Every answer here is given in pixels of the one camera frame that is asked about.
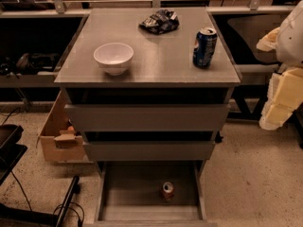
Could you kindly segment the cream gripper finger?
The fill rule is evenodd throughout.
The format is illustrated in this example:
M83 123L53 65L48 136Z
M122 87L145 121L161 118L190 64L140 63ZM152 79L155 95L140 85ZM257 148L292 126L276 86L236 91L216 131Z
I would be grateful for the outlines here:
M267 131L280 128L303 103L303 69L289 68L270 79L267 101L261 111L259 126Z
M277 41L277 35L280 31L280 28L274 28L269 33L267 33L265 36L263 36L257 43L257 49L261 51L271 51L276 49L276 41Z

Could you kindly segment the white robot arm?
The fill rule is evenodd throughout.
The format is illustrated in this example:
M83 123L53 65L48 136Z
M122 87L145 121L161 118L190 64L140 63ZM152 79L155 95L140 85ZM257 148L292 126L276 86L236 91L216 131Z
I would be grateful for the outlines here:
M303 103L303 1L296 5L280 27L258 41L257 49L274 49L281 62L270 79L268 99L259 120L262 129L274 131Z

